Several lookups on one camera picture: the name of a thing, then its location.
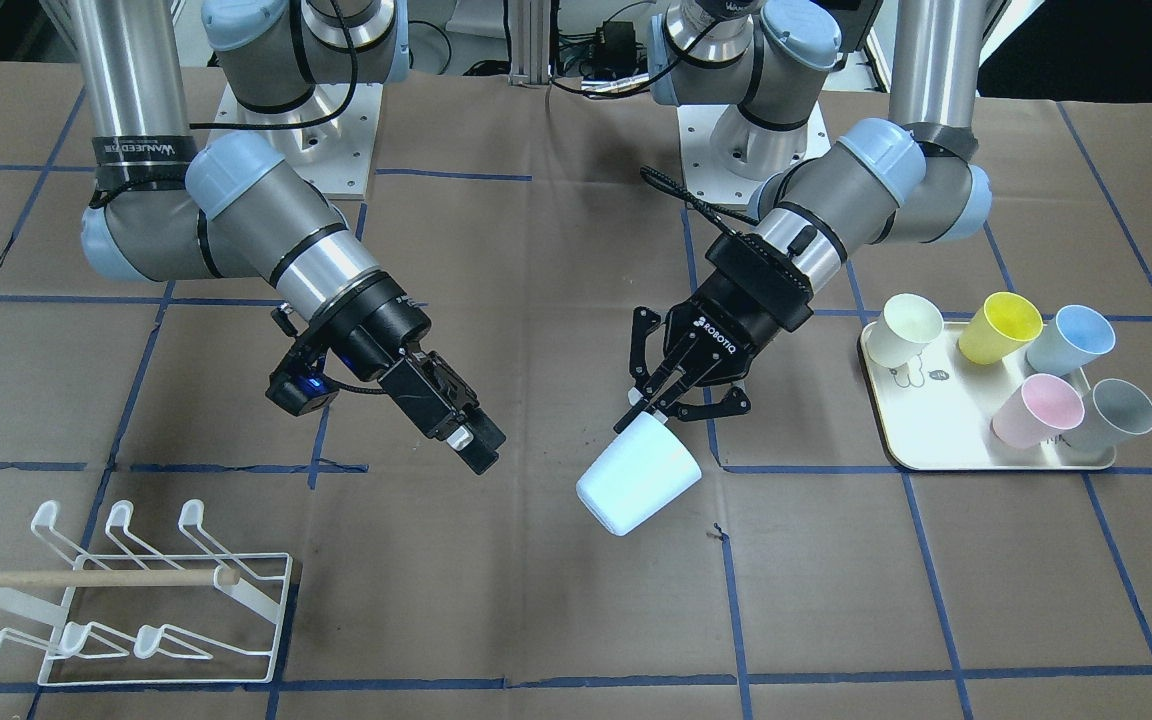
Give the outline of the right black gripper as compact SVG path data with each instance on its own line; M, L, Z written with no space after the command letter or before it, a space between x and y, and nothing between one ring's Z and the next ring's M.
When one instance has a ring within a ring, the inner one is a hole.
M329 348L361 381L379 382L422 434L442 439L482 475L506 442L467 382L420 348L429 314L391 275L365 275L316 314L316 343Z

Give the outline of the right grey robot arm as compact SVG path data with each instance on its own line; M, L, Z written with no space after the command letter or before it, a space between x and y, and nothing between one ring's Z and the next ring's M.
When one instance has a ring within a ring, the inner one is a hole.
M505 433L444 357L422 350L429 316L381 270L342 213L294 168L302 151L343 146L326 88L403 79L402 1L206 1L200 20L237 123L197 146L166 1L73 1L93 115L93 197L81 242L96 272L126 281L255 278L282 296L291 348L266 395L287 414L329 406L333 354L364 395L392 397L420 433L476 473Z

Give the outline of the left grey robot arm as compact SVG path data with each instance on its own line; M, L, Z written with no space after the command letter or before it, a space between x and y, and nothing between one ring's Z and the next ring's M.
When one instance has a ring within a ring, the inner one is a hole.
M736 384L776 334L812 314L814 293L873 243L972 236L990 182L973 154L973 100L986 1L904 1L890 109L859 120L818 158L803 150L823 83L842 54L836 18L812 1L672 1L652 20L650 68L664 105L722 105L713 141L758 181L750 232L723 228L689 300L634 314L634 420L745 414ZM773 168L773 160L786 160Z

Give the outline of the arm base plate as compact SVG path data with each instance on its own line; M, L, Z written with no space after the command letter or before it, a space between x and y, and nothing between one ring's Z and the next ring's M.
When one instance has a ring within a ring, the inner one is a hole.
M755 126L735 105L685 105L677 118L687 190L726 209L745 209L765 179L829 149L818 105L791 131Z
M361 83L348 108L329 122L302 129L278 124L325 118L338 109L348 85L311 86L303 79L229 78L217 123L256 126L285 160L329 199L365 200L381 109L382 85Z

